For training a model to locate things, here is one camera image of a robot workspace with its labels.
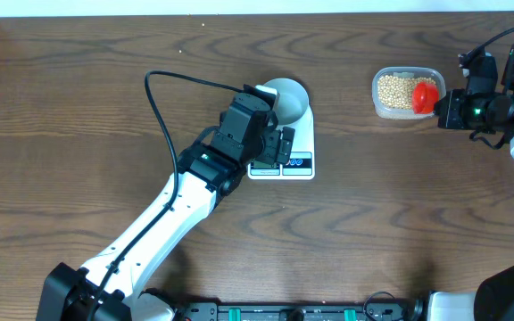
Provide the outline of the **red plastic measuring scoop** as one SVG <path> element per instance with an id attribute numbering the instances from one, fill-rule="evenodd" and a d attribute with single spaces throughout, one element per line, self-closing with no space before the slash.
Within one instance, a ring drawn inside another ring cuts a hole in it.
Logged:
<path id="1" fill-rule="evenodd" d="M 428 114 L 434 111 L 439 101 L 436 85 L 426 82 L 418 83 L 412 92 L 412 110 L 415 114 Z"/>

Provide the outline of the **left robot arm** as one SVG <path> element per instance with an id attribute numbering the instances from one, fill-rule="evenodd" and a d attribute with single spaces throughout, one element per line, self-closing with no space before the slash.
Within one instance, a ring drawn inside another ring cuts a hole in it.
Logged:
<path id="1" fill-rule="evenodd" d="M 153 203 L 111 245 L 79 269 L 59 264 L 46 278 L 38 320 L 171 320 L 168 302 L 146 292 L 153 272 L 180 240 L 207 218 L 246 175 L 252 161 L 288 160 L 294 131 L 278 129 L 280 93 L 245 86 L 178 157 L 174 173 Z"/>

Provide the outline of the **white digital kitchen scale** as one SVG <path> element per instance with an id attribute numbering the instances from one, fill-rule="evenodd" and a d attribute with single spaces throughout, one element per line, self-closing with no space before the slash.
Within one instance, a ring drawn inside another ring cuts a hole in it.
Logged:
<path id="1" fill-rule="evenodd" d="M 315 177 L 314 117 L 310 105 L 305 114 L 295 123 L 279 125 L 295 129 L 294 142 L 287 164 L 266 166 L 254 161 L 248 168 L 248 177 L 253 180 L 311 180 Z"/>

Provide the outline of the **grey round bowl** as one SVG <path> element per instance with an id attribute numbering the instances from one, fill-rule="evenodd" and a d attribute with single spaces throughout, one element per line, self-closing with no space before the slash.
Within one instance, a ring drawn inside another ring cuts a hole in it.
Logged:
<path id="1" fill-rule="evenodd" d="M 289 125 L 298 121 L 309 106 L 309 96 L 305 88 L 290 78 L 275 78 L 264 84 L 276 89 L 279 98 L 274 108 L 279 125 Z"/>

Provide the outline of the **clear plastic container of beans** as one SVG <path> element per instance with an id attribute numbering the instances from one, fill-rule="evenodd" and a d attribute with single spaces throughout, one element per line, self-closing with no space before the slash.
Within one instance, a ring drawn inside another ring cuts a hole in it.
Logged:
<path id="1" fill-rule="evenodd" d="M 429 111 L 415 112 L 412 96 L 420 83 L 433 85 L 439 98 L 446 94 L 444 77 L 425 67 L 385 67 L 372 80 L 372 99 L 376 113 L 384 119 L 426 119 L 434 115 L 434 104 Z"/>

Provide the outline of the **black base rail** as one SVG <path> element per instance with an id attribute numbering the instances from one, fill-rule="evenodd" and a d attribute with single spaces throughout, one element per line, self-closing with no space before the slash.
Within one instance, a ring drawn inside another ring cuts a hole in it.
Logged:
<path id="1" fill-rule="evenodd" d="M 418 321 L 422 300 L 375 299 L 352 304 L 218 304 L 192 302 L 176 311 L 178 321 Z"/>

